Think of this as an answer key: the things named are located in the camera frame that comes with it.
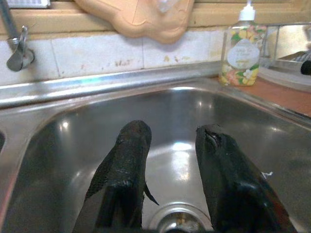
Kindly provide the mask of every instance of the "drain strainer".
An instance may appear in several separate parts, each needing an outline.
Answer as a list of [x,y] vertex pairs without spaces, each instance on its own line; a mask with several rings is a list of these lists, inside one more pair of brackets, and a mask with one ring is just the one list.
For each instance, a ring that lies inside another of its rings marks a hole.
[[149,229],[160,233],[192,233],[213,230],[210,219],[201,210],[185,203],[169,204],[151,219]]

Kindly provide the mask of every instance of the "countertop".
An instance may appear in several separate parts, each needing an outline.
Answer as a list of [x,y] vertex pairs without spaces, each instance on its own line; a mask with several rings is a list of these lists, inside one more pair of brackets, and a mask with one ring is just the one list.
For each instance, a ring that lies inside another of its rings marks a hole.
[[277,85],[261,78],[257,78],[253,86],[242,86],[238,89],[311,117],[311,93]]

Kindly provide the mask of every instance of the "dispenser pump head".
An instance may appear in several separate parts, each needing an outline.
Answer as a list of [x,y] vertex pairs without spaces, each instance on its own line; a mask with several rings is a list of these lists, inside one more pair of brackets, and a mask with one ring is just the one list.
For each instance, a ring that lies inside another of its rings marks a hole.
[[256,11],[251,6],[252,1],[248,0],[246,7],[240,12],[239,21],[254,21]]

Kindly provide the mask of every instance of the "grout line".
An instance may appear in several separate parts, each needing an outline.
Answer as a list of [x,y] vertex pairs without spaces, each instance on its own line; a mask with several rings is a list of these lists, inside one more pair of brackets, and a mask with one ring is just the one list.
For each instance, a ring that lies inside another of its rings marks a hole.
[[55,61],[55,63],[56,63],[56,68],[57,68],[57,72],[58,72],[58,77],[60,78],[60,77],[61,77],[61,75],[60,75],[60,69],[59,69],[58,61],[57,61],[56,54],[55,54],[55,51],[54,51],[54,46],[53,46],[52,40],[50,40],[50,43],[51,43],[51,46],[52,46],[52,53],[53,53],[53,56],[54,56],[54,61]]

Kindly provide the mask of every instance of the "tile backsplash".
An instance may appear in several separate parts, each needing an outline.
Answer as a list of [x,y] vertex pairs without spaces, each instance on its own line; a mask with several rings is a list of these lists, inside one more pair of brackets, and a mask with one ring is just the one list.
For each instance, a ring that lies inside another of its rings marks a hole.
[[223,35],[222,30],[188,31],[170,45],[119,34],[32,40],[35,62],[20,72],[6,67],[11,51],[0,41],[0,85],[217,61]]

